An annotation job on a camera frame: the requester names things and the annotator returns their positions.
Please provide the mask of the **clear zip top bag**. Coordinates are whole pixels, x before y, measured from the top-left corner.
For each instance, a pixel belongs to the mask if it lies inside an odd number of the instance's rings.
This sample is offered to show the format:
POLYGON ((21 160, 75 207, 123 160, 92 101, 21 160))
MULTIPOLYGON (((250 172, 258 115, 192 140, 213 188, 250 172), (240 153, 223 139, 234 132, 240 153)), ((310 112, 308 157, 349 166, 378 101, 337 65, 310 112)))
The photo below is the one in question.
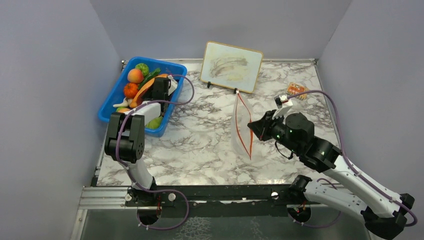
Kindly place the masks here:
POLYGON ((254 133, 248 127, 252 122, 252 106, 244 99, 240 91, 235 88, 235 100, 230 123, 231 146, 241 158, 251 160, 253 156, 254 133))

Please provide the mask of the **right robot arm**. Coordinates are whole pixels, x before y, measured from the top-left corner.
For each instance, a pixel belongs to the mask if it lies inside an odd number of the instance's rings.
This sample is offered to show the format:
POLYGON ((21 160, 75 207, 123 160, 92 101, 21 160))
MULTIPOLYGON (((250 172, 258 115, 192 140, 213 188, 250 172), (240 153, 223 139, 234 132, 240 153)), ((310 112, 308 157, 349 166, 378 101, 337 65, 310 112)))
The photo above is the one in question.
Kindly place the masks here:
POLYGON ((357 169, 338 147, 315 136, 315 125, 302 113, 292 113, 284 120, 274 119, 273 115, 274 111, 267 111, 247 127, 260 141, 274 140, 306 167, 336 180, 350 191, 345 193, 298 175, 288 188, 292 202, 327 205, 358 218, 369 232, 385 240, 394 239, 406 227, 416 224, 416 218, 408 223, 406 217, 414 205, 413 196, 393 192, 357 169))

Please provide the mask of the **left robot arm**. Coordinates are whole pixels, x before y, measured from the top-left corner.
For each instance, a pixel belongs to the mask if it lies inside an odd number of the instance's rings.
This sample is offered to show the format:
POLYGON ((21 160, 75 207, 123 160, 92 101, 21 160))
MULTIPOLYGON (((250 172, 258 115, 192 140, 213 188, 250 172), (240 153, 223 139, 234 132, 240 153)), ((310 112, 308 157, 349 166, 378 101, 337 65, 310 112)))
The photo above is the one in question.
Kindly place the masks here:
POLYGON ((118 162, 131 181, 127 193, 139 204, 152 205, 159 198, 155 178, 149 173, 142 156, 145 150, 147 113, 135 110, 113 112, 106 130, 104 152, 118 162))

